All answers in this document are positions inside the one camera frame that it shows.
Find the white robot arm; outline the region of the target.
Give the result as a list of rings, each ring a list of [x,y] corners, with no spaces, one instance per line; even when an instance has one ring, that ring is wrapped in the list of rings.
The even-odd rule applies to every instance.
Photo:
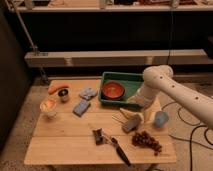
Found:
[[[177,83],[172,77],[173,70],[168,65],[146,68],[144,82],[135,94],[136,103],[147,107],[159,91],[164,92],[213,130],[213,99]]]

